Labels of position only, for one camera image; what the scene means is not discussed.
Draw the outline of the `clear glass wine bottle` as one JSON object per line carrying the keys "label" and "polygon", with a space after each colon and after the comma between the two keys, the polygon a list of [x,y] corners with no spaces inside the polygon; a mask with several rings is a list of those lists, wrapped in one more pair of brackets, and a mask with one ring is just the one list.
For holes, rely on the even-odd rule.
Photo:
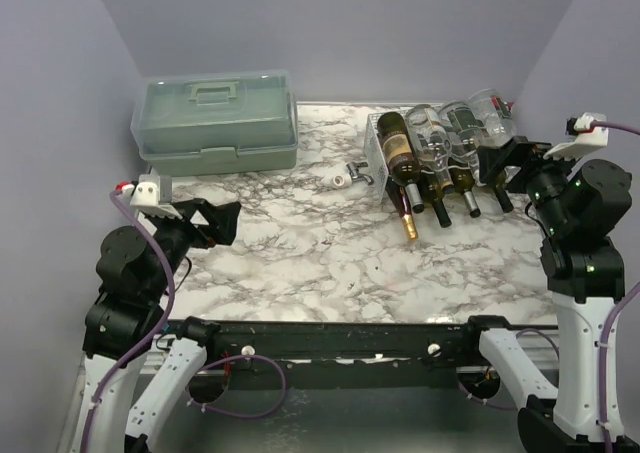
{"label": "clear glass wine bottle", "polygon": [[411,144],[421,165],[434,173],[448,172],[450,143],[436,110],[419,104],[405,114]]}

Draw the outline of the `dark green brown-label wine bottle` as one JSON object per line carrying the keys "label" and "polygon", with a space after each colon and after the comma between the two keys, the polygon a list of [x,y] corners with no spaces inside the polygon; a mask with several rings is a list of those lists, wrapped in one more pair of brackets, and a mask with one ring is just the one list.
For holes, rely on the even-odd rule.
{"label": "dark green brown-label wine bottle", "polygon": [[418,188],[421,170],[403,116],[395,111],[384,113],[377,120],[376,128],[391,178],[404,188],[412,212],[422,213],[425,205]]}

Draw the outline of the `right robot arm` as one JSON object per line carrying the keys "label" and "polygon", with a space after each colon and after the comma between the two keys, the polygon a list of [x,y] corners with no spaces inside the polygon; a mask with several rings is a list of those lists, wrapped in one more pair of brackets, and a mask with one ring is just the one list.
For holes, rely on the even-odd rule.
{"label": "right robot arm", "polygon": [[484,184],[517,168],[505,188],[529,197],[544,233],[540,259],[557,319],[559,378],[550,383],[505,327],[464,335],[462,357],[497,371],[526,451],[638,451],[620,414],[616,335],[639,290],[626,289],[624,261],[609,237],[632,206],[631,174],[602,159],[579,164],[562,146],[522,136],[477,154]]}

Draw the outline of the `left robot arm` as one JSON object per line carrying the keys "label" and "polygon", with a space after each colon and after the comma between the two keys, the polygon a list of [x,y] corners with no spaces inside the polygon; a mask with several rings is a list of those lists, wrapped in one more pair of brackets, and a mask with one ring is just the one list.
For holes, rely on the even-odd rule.
{"label": "left robot arm", "polygon": [[197,370],[222,353],[216,324],[190,317],[147,388],[134,390],[153,340],[168,324],[174,275],[192,249],[229,246],[239,202],[214,206],[195,198],[166,212],[132,210],[111,199],[129,219],[103,240],[96,265],[99,295],[85,317],[84,396],[73,452],[151,452],[169,413]]}

